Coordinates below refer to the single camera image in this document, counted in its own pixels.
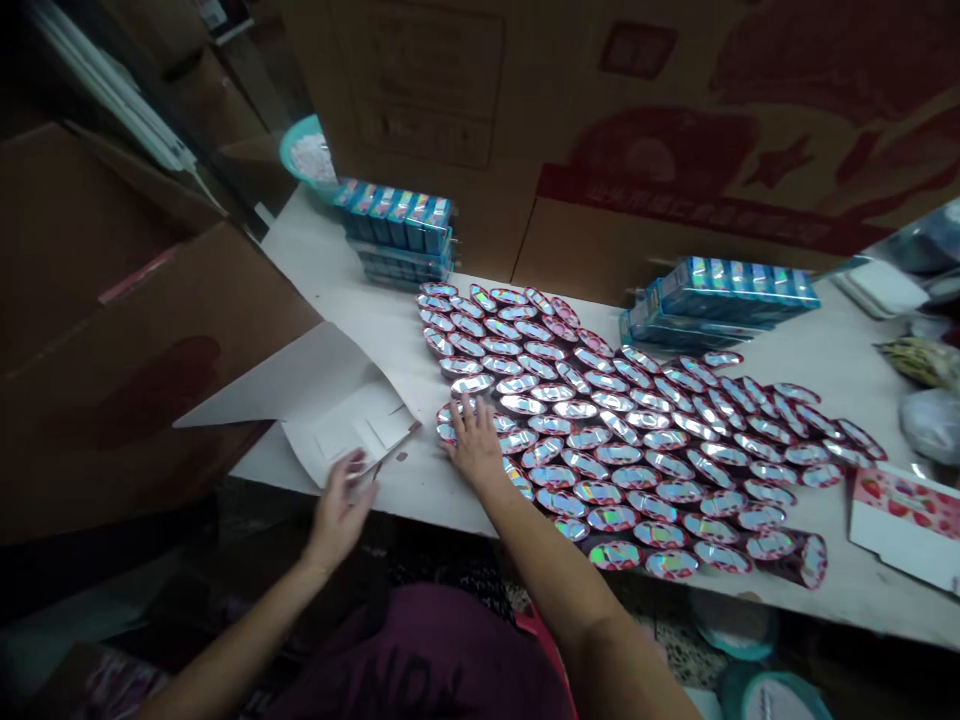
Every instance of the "hand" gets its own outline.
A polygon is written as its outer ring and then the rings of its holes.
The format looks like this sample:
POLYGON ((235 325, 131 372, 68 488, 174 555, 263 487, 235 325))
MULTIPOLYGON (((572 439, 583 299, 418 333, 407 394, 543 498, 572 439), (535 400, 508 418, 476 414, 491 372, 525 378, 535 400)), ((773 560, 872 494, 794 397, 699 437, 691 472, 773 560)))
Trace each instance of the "hand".
POLYGON ((363 456, 363 450, 354 450, 338 460, 327 476, 327 489, 317 503, 313 530, 301 558, 314 571, 332 573, 360 539, 380 489, 373 480, 358 497, 350 497, 360 479, 357 473, 364 468, 363 456))
POLYGON ((453 403, 450 403, 450 419, 457 432, 457 444, 453 446, 444 443, 443 448, 457 470, 473 489, 479 492, 506 479, 503 454, 500 451, 497 431, 493 427, 493 407, 482 398, 477 398, 477 412, 474 415, 470 408, 470 395, 467 393, 463 394, 461 404, 462 416, 453 403))

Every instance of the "red star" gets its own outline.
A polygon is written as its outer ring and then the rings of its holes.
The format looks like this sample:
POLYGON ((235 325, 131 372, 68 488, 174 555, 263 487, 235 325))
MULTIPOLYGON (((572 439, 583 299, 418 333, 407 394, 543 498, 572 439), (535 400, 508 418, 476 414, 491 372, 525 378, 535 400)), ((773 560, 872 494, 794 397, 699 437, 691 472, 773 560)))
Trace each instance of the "red star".
POLYGON ((763 183, 768 188, 776 187, 786 175, 813 160, 813 155, 804 155, 808 142, 810 142, 810 133, 798 137, 786 150, 760 153, 757 158, 757 169, 753 171, 753 175, 744 180, 743 187, 753 185, 755 182, 763 183))

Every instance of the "stack of blue boxes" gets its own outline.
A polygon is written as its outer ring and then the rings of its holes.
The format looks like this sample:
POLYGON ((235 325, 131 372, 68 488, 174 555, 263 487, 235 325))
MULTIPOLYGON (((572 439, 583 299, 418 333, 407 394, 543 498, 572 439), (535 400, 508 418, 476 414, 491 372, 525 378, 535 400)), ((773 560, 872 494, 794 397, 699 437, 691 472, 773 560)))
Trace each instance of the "stack of blue boxes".
POLYGON ((347 179, 334 201, 367 277, 416 288, 453 270, 447 198, 347 179))
POLYGON ((625 344, 698 354, 749 341, 818 307, 802 270, 689 257, 637 292, 620 334, 625 344))

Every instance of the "left hand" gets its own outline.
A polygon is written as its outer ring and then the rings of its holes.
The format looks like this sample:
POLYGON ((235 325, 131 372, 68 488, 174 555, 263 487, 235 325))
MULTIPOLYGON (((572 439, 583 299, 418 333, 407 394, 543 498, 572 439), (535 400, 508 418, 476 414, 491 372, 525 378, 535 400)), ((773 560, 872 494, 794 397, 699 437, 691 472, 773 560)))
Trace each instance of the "left hand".
POLYGON ((356 474, 364 466, 364 452, 358 448, 330 469, 327 488, 314 513, 310 540, 301 557, 302 562, 316 572, 332 573, 360 539, 363 524, 380 489, 373 480, 359 496, 350 497, 359 482, 356 474))

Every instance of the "right hand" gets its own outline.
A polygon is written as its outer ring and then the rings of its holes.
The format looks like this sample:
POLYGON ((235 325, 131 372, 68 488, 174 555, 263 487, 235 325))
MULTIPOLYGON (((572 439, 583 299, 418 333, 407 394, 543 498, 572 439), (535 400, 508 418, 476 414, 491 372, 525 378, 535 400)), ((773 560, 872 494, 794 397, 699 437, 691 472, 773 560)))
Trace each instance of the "right hand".
POLYGON ((461 405, 463 415, 450 403, 450 419, 457 431, 456 446, 444 443, 451 462, 475 491, 506 480, 500 440, 493 426, 493 407, 477 398, 477 412, 470 408, 470 395, 464 393, 461 405))

